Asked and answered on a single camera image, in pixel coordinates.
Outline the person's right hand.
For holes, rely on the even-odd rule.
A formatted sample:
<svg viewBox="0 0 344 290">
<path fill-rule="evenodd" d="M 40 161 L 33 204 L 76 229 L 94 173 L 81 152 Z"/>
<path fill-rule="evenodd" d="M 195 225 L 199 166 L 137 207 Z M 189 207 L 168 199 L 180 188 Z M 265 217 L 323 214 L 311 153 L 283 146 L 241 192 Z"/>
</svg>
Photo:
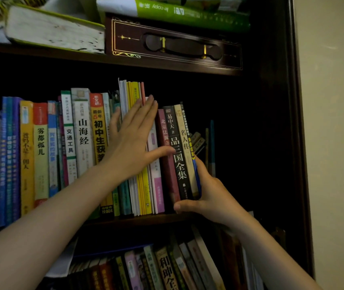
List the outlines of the person's right hand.
<svg viewBox="0 0 344 290">
<path fill-rule="evenodd" d="M 196 163 L 202 189 L 202 196 L 198 200 L 203 206 L 202 213 L 198 214 L 234 231 L 242 229 L 249 217 L 247 211 L 242 208 L 219 179 L 209 174 L 200 159 L 197 159 Z"/>
</svg>

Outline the person's left hand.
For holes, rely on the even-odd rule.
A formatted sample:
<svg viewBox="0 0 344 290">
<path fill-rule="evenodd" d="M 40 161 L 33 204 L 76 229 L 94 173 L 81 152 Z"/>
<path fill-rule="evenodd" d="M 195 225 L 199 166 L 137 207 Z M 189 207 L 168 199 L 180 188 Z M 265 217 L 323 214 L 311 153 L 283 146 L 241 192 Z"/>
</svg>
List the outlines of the person's left hand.
<svg viewBox="0 0 344 290">
<path fill-rule="evenodd" d="M 102 161 L 103 170 L 109 179 L 120 184 L 124 180 L 139 174 L 147 165 L 146 146 L 149 133 L 140 133 L 133 128 L 133 119 L 143 106 L 138 99 L 122 120 L 118 133 L 111 133 L 110 145 Z M 158 102 L 154 99 L 154 118 L 158 111 Z"/>
</svg>

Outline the black thick book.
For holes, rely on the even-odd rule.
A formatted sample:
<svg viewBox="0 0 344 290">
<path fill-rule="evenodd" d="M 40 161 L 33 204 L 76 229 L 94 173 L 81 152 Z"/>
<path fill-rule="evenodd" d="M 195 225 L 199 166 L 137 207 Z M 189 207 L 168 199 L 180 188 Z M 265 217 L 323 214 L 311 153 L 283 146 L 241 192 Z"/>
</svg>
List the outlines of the black thick book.
<svg viewBox="0 0 344 290">
<path fill-rule="evenodd" d="M 188 175 L 188 168 L 182 150 L 182 140 L 180 138 L 179 126 L 175 114 L 174 106 L 163 107 L 170 145 L 175 149 L 173 163 L 177 177 L 179 194 L 181 200 L 193 200 L 193 193 Z"/>
</svg>

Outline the blue yellow thin book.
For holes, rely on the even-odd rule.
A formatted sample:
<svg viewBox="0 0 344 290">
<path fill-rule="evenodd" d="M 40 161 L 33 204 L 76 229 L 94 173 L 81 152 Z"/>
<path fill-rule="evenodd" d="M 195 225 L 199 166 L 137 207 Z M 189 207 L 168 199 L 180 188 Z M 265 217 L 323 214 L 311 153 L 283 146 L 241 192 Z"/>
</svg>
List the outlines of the blue yellow thin book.
<svg viewBox="0 0 344 290">
<path fill-rule="evenodd" d="M 193 162 L 194 173 L 195 173 L 195 178 L 196 178 L 196 184 L 197 184 L 197 187 L 198 187 L 198 192 L 195 193 L 194 199 L 198 200 L 202 196 L 202 189 L 201 189 L 200 178 L 199 178 L 199 173 L 198 173 L 198 166 L 197 166 L 197 163 L 196 163 L 196 156 L 195 156 L 194 150 L 193 150 L 193 142 L 191 140 L 191 133 L 189 132 L 189 127 L 188 127 L 188 122 L 187 122 L 187 117 L 186 117 L 186 113 L 185 113 L 185 110 L 184 110 L 183 102 L 180 102 L 180 106 L 181 106 L 181 110 L 182 110 L 185 130 L 186 130 L 186 133 L 187 133 L 187 136 L 188 136 L 189 151 L 190 151 L 191 159 L 192 159 L 192 162 Z"/>
</svg>

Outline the white pink-label book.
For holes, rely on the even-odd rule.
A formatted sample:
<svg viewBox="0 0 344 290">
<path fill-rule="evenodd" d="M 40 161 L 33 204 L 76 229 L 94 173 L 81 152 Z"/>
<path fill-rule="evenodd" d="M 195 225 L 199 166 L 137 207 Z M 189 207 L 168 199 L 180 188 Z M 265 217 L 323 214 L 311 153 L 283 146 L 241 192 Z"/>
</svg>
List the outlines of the white pink-label book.
<svg viewBox="0 0 344 290">
<path fill-rule="evenodd" d="M 156 124 L 155 118 L 153 120 L 153 125 L 150 129 L 150 133 L 147 139 L 147 150 L 153 151 L 158 148 L 157 136 L 156 136 Z M 153 197 L 153 208 L 154 213 L 164 213 L 164 194 L 162 185 L 162 174 L 160 167 L 160 160 L 157 158 L 155 161 L 150 163 L 150 180 L 151 180 L 151 192 Z"/>
</svg>

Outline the person's right forearm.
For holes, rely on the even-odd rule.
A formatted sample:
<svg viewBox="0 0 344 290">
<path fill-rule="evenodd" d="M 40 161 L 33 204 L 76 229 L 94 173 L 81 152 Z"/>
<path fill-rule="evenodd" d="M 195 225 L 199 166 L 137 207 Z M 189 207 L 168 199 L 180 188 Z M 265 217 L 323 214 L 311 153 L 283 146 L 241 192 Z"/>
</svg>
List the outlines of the person's right forearm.
<svg viewBox="0 0 344 290">
<path fill-rule="evenodd" d="M 268 290 L 323 290 L 248 212 L 237 214 L 233 225 Z"/>
</svg>

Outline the person's left forearm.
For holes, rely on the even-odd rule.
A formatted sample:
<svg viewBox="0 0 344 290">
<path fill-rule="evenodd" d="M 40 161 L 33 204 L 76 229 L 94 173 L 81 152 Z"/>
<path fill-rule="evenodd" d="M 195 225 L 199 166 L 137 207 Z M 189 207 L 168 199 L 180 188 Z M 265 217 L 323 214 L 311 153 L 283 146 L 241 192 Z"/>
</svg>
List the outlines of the person's left forearm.
<svg viewBox="0 0 344 290">
<path fill-rule="evenodd" d="M 92 211 L 134 165 L 99 164 L 0 232 L 0 290 L 35 290 Z"/>
</svg>

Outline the row of upright books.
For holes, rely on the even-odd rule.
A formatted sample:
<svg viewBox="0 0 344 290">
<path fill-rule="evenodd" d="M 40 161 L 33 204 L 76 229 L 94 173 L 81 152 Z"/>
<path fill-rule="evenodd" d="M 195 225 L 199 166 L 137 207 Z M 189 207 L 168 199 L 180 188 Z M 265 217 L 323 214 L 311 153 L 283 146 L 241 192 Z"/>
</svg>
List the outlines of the row of upright books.
<svg viewBox="0 0 344 290">
<path fill-rule="evenodd" d="M 57 100 L 2 97 L 0 228 L 9 226 L 99 164 L 110 145 L 109 125 L 148 99 L 143 82 L 118 81 L 113 92 L 61 91 Z"/>
</svg>

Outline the small brown tags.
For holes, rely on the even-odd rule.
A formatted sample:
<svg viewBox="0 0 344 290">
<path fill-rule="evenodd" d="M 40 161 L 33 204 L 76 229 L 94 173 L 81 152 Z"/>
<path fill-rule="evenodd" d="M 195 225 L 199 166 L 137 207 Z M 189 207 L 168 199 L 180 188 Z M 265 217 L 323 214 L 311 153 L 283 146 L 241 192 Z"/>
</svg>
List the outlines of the small brown tags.
<svg viewBox="0 0 344 290">
<path fill-rule="evenodd" d="M 191 142 L 195 155 L 199 155 L 206 147 L 206 139 L 197 131 L 191 135 Z"/>
</svg>

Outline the row of slanted books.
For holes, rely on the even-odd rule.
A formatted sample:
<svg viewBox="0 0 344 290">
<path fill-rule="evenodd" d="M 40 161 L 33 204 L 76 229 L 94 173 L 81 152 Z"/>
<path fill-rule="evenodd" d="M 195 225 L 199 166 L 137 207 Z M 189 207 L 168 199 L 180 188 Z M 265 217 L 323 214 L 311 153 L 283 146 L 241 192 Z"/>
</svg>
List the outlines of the row of slanted books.
<svg viewBox="0 0 344 290">
<path fill-rule="evenodd" d="M 227 229 L 206 224 L 82 234 L 62 290 L 267 290 Z"/>
</svg>

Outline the green white paper ream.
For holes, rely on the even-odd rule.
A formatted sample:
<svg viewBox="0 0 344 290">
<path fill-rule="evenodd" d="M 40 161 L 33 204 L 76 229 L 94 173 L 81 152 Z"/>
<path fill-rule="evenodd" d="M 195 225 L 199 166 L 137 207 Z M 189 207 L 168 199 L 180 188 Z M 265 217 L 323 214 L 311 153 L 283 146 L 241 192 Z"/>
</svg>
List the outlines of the green white paper ream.
<svg viewBox="0 0 344 290">
<path fill-rule="evenodd" d="M 211 13 L 155 0 L 96 0 L 96 5 L 105 13 L 202 29 L 246 33 L 251 28 L 249 16 L 245 14 Z"/>
</svg>

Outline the thick green-cover book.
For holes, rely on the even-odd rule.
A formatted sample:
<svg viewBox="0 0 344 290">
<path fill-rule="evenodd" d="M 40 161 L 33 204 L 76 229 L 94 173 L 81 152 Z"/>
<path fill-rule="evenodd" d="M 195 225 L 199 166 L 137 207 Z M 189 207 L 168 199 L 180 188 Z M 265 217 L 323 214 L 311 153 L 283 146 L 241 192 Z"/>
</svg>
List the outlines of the thick green-cover book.
<svg viewBox="0 0 344 290">
<path fill-rule="evenodd" d="M 5 36 L 25 45 L 104 54 L 102 24 L 47 10 L 12 5 L 5 14 Z"/>
</svg>

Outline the dark wooden bookcase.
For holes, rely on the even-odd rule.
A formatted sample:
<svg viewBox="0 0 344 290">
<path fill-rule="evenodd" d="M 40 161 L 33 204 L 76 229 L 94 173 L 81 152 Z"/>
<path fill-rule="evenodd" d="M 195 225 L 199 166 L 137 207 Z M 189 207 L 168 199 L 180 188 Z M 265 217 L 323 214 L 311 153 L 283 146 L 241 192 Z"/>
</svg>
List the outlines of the dark wooden bookcase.
<svg viewBox="0 0 344 290">
<path fill-rule="evenodd" d="M 281 229 L 287 253 L 314 278 L 294 0 L 249 0 L 247 33 L 216 33 L 117 15 L 119 21 L 231 42 L 235 68 L 170 59 L 88 54 L 0 43 L 3 96 L 33 102 L 61 90 L 118 89 L 143 81 L 159 108 L 183 102 L 189 131 L 205 135 L 214 121 L 215 175 L 269 232 Z"/>
</svg>

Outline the white paper sheet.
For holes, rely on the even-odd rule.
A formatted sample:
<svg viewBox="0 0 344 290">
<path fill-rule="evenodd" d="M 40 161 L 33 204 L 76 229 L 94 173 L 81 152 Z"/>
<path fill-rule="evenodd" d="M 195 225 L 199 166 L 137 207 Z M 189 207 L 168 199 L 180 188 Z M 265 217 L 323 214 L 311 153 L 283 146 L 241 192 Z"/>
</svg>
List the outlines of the white paper sheet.
<svg viewBox="0 0 344 290">
<path fill-rule="evenodd" d="M 49 271 L 46 273 L 45 278 L 64 278 L 68 276 L 77 243 L 78 237 L 70 241 L 59 258 L 53 263 Z"/>
</svg>

